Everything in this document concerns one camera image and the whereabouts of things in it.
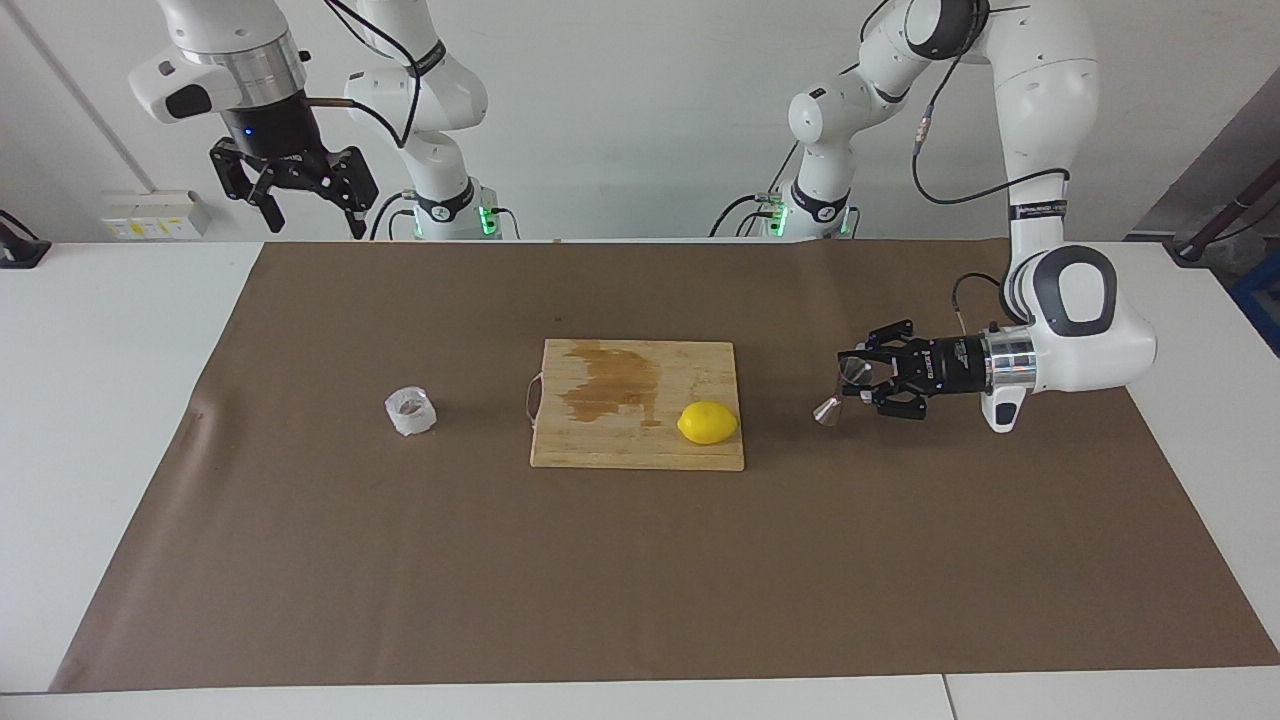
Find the lemon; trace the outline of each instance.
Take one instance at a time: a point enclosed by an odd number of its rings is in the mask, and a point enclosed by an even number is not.
[[[737,418],[719,402],[695,402],[680,414],[676,427],[689,442],[716,445],[733,437],[737,432]]]

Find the electrical outlet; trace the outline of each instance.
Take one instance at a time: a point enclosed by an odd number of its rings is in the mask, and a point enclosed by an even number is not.
[[[118,205],[106,209],[102,223],[106,229],[111,231],[111,237],[115,240],[143,240],[146,237],[142,228],[133,223],[136,211],[137,206],[134,205]]]
[[[116,240],[201,240],[209,213],[189,192],[104,193],[111,204],[102,223]]]

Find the wooden cutting board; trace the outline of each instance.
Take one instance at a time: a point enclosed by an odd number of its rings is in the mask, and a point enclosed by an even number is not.
[[[741,427],[714,446],[694,445],[676,428],[685,407],[703,400],[741,418],[731,343],[548,340],[530,462],[741,471]]]

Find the cutting board handle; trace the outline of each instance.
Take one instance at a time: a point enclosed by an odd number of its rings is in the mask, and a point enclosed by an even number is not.
[[[529,427],[538,428],[538,413],[543,409],[543,374],[538,373],[529,380],[529,391],[525,393],[525,418],[529,418]],[[534,386],[538,386],[538,405],[534,405]]]

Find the table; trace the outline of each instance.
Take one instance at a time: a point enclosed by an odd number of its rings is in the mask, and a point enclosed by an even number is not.
[[[1207,272],[1157,245],[1096,247],[1161,336],[1130,392],[1280,639],[1280,446],[1267,442],[1280,361]],[[0,697],[0,716],[1261,719],[1280,706],[1280,669],[40,696],[260,249],[61,245],[38,270],[0,275],[0,307],[26,313],[0,316],[24,368],[0,386],[0,692],[37,693]]]

